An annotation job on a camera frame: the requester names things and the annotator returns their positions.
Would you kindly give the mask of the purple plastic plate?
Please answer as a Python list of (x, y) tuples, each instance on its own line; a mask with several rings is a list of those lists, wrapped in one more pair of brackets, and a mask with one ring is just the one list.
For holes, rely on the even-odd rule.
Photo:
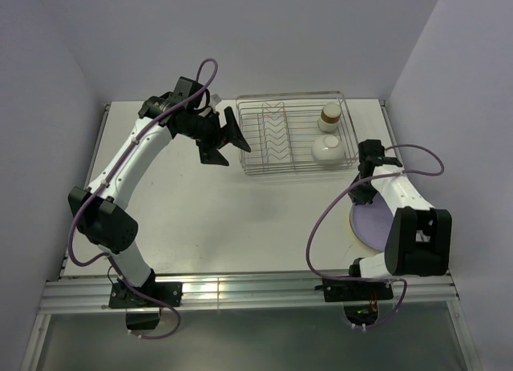
[(370, 204), (353, 204), (349, 222), (354, 235), (368, 248), (384, 252), (394, 214), (377, 194)]

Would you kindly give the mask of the white ceramic bowl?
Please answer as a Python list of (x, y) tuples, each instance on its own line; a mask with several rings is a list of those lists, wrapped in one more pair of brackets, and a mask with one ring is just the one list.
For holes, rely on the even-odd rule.
[(345, 148), (334, 135), (320, 135), (311, 147), (313, 160), (318, 163), (340, 163), (345, 158)]

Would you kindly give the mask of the white cup with wood patches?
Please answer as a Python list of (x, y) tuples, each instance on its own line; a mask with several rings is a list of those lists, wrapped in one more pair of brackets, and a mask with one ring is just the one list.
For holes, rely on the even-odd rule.
[(318, 128), (326, 133), (335, 132), (338, 129), (341, 113), (341, 107), (338, 103), (327, 103), (321, 109), (317, 121)]

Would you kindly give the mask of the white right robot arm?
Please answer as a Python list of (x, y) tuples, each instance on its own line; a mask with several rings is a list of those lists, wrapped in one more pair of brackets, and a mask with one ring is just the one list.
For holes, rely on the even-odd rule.
[(420, 195), (398, 159), (360, 163), (349, 197), (360, 207), (381, 198), (392, 216), (384, 250), (353, 263), (353, 275), (346, 281), (351, 296), (367, 297), (374, 290), (374, 278), (446, 273), (452, 216)]

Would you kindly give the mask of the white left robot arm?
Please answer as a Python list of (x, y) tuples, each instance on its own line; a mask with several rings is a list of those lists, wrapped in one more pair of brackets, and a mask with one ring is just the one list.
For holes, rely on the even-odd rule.
[(119, 286), (138, 306), (164, 302), (154, 270), (144, 260), (135, 238), (137, 222), (126, 212), (132, 194), (157, 155), (177, 136), (195, 141), (202, 164), (228, 166), (220, 149), (231, 144), (251, 148), (233, 109), (222, 113), (208, 103), (207, 94), (182, 99), (171, 92), (152, 96), (139, 110), (129, 137), (102, 173), (85, 188), (68, 195), (73, 221), (68, 240), (80, 232), (98, 246), (111, 263)]

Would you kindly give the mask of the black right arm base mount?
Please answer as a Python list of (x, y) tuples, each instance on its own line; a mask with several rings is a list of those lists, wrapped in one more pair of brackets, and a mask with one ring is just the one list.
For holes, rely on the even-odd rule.
[(325, 302), (328, 303), (391, 300), (394, 296), (392, 288), (385, 281), (352, 281), (346, 278), (323, 278), (314, 290), (322, 292)]

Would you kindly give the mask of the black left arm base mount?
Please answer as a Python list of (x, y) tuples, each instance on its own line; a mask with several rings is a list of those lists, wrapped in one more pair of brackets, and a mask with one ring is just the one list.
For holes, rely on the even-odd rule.
[(122, 281), (114, 283), (108, 307), (113, 309), (157, 308), (169, 305), (179, 307), (183, 284), (181, 282), (156, 282), (146, 288), (130, 289)]

